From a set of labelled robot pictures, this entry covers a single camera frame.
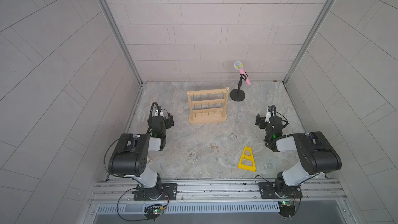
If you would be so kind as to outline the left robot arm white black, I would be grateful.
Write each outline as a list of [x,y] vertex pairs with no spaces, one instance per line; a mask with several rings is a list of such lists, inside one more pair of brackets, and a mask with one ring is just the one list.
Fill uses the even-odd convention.
[[143,134],[123,133],[108,163],[110,175],[130,178],[137,182],[132,192],[135,200],[168,198],[159,173],[147,167],[148,153],[162,151],[166,145],[166,130],[174,126],[170,113],[165,116],[157,102],[153,102],[148,117],[148,130]]

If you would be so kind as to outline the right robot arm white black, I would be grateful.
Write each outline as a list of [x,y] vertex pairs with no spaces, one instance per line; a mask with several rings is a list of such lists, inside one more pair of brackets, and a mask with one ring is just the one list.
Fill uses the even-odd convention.
[[342,161],[322,132],[283,134],[289,124],[285,117],[279,117],[275,105],[267,109],[266,116],[256,116],[256,125],[265,131],[264,144],[273,152],[296,151],[299,162],[290,169],[279,172],[275,181],[260,183],[264,192],[276,197],[301,198],[300,185],[321,174],[338,171]]

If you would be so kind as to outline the wooden jewelry display stand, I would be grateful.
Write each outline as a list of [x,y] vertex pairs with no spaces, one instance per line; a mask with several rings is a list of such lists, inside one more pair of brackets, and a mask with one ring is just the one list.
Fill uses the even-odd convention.
[[227,120],[229,92],[229,87],[187,91],[190,124],[225,122]]

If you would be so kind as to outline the yellow triangular plastic stand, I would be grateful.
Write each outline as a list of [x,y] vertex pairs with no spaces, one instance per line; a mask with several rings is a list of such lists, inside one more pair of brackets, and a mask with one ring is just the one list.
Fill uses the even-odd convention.
[[256,172],[256,164],[254,154],[252,152],[251,147],[245,146],[240,157],[238,166],[239,169]]

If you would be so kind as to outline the pink toy microphone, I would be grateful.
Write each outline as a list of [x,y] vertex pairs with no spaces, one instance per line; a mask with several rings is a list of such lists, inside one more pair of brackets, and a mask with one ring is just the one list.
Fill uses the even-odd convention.
[[247,75],[247,73],[245,72],[245,70],[243,68],[243,64],[240,61],[236,61],[234,63],[234,67],[240,73],[240,75],[243,78],[243,80],[250,86],[251,85],[251,81],[249,80],[248,75]]

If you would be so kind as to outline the left green circuit board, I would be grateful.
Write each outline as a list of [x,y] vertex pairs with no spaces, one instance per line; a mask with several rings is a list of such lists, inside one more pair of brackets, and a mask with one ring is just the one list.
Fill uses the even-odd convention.
[[144,216],[147,219],[156,219],[165,212],[165,206],[162,204],[149,205],[144,209]]

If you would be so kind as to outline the green circuit board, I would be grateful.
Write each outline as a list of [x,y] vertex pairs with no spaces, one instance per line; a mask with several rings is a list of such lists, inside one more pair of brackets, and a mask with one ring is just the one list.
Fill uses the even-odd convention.
[[296,213],[295,204],[291,201],[278,202],[279,215],[286,218],[292,218]]
[[149,205],[144,209],[144,216],[147,219],[156,219],[165,212],[165,206],[162,204]]

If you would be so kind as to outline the right green circuit board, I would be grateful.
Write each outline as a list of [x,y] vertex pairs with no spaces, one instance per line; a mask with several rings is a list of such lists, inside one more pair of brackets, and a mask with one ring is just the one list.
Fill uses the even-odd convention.
[[291,201],[278,202],[279,215],[286,218],[292,218],[296,213],[295,204]]

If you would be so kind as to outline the white ventilation grille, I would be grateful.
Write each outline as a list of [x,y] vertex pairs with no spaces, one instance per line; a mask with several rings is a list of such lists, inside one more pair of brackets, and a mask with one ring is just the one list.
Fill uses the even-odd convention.
[[[142,214],[148,204],[101,204],[98,214]],[[277,202],[196,202],[170,203],[167,214],[187,213],[279,213]]]

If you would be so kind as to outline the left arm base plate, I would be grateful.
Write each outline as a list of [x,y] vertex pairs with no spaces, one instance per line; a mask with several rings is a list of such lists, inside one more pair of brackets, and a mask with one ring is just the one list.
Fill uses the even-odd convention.
[[178,184],[162,183],[153,188],[143,188],[137,185],[134,191],[134,201],[165,201],[176,200]]

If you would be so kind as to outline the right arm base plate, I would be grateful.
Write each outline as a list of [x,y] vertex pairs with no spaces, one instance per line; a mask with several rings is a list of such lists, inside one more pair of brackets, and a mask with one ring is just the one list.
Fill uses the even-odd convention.
[[300,186],[287,186],[274,182],[259,182],[260,195],[262,199],[301,199],[303,198]]

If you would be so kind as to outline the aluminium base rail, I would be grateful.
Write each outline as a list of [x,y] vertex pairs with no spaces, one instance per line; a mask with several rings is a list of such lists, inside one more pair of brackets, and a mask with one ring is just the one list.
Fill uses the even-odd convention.
[[[134,200],[137,184],[129,179],[110,179],[96,183],[89,203],[127,203]],[[141,194],[144,203],[161,202],[166,196],[171,203],[194,202],[259,202],[282,201],[274,183],[257,179],[183,179],[164,180],[161,197],[149,198],[149,191]],[[313,178],[301,184],[294,193],[286,194],[285,200],[304,201],[347,200],[339,180]]]

